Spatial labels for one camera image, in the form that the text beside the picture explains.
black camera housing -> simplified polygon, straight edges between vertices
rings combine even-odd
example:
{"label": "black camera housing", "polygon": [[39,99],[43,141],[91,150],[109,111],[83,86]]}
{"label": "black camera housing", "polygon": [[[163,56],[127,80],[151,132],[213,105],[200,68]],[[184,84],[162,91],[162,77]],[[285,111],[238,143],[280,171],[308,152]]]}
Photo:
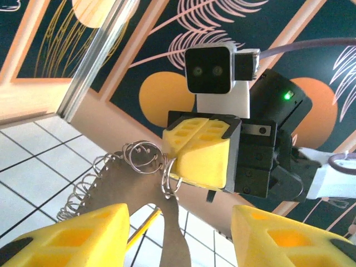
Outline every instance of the black camera housing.
{"label": "black camera housing", "polygon": [[233,47],[221,44],[194,47],[185,51],[185,76],[192,93],[227,94],[233,77]]}

orange circle painting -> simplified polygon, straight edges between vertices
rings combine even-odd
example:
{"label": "orange circle painting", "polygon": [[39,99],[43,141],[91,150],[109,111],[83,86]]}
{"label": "orange circle painting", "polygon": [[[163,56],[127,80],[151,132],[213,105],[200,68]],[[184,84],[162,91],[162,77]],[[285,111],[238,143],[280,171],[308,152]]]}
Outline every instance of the orange circle painting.
{"label": "orange circle painting", "polygon": [[168,111],[192,111],[195,96],[188,91],[183,75],[163,71],[145,79],[140,88],[139,100],[149,122],[166,127]]}
{"label": "orange circle painting", "polygon": [[329,138],[338,115],[334,92],[324,82],[301,77],[291,80],[308,95],[313,107],[292,133],[296,146],[317,149]]}

